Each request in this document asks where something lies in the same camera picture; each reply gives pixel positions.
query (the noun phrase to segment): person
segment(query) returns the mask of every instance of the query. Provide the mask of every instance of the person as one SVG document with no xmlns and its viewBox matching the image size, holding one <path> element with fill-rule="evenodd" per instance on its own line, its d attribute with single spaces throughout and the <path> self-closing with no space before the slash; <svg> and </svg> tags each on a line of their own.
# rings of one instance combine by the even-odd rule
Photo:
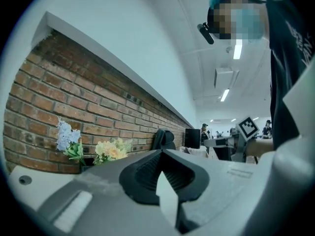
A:
<svg viewBox="0 0 315 236">
<path fill-rule="evenodd" d="M 262 131 L 262 138 L 263 139 L 271 139 L 272 138 L 272 130 L 270 127 L 271 121 L 267 120 L 266 121 L 266 126 L 264 127 L 263 131 Z"/>
<path fill-rule="evenodd" d="M 207 132 L 207 124 L 202 124 L 202 127 L 200 129 L 200 134 L 201 134 L 201 145 L 203 145 L 203 141 L 209 139 L 209 131 Z"/>
<path fill-rule="evenodd" d="M 314 39 L 294 5 L 289 0 L 210 0 L 207 26 L 218 39 L 253 43 L 264 38 L 269 42 L 273 138 L 251 140 L 247 155 L 260 157 L 297 137 L 298 129 L 283 97 L 309 65 Z"/>
</svg>

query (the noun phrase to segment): artificial flower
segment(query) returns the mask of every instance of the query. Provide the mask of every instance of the artificial flower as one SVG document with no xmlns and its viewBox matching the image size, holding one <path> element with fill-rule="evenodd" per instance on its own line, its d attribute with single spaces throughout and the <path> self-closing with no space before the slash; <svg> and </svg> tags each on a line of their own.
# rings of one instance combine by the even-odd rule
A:
<svg viewBox="0 0 315 236">
<path fill-rule="evenodd" d="M 71 130 L 70 124 L 61 120 L 61 117 L 58 118 L 58 139 L 57 139 L 57 149 L 66 150 L 70 143 L 77 143 L 81 134 L 80 130 Z"/>
</svg>

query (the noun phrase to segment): fluorescent light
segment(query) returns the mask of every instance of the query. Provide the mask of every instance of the fluorescent light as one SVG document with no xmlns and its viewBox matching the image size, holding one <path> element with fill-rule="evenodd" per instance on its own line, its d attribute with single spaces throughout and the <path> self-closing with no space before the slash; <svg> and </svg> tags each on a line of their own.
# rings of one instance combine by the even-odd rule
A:
<svg viewBox="0 0 315 236">
<path fill-rule="evenodd" d="M 223 94 L 223 96 L 222 96 L 222 98 L 221 98 L 221 101 L 224 101 L 224 100 L 225 100 L 225 98 L 226 98 L 226 96 L 227 96 L 227 94 L 228 94 L 229 91 L 230 91 L 230 89 L 227 89 L 227 90 L 224 91 L 224 94 Z"/>
<path fill-rule="evenodd" d="M 240 59 L 241 57 L 241 52 L 242 52 L 242 40 L 241 39 L 236 39 L 236 45 L 234 48 L 234 59 Z"/>
</svg>

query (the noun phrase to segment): face mask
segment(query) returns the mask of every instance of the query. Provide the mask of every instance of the face mask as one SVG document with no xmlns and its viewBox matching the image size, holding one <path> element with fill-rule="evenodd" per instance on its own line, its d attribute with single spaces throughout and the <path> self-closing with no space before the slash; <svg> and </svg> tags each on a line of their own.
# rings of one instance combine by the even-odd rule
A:
<svg viewBox="0 0 315 236">
<path fill-rule="evenodd" d="M 243 42 L 256 42 L 264 35 L 264 24 L 260 20 L 259 10 L 252 4 L 244 4 L 241 9 L 231 9 L 232 35 Z"/>
</svg>

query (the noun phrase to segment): white wall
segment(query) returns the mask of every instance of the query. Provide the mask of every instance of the white wall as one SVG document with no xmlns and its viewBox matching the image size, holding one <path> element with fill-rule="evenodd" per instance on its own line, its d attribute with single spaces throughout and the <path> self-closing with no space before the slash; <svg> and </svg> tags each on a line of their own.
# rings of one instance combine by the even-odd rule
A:
<svg viewBox="0 0 315 236">
<path fill-rule="evenodd" d="M 196 125 L 181 60 L 148 0 L 55 0 L 47 19 Z"/>
<path fill-rule="evenodd" d="M 0 161 L 1 168 L 6 172 L 3 153 L 2 133 L 5 105 L 15 75 L 26 56 L 45 38 L 50 28 L 46 24 L 46 9 L 53 0 L 35 0 L 26 10 L 12 31 L 3 51 L 0 63 Z"/>
</svg>

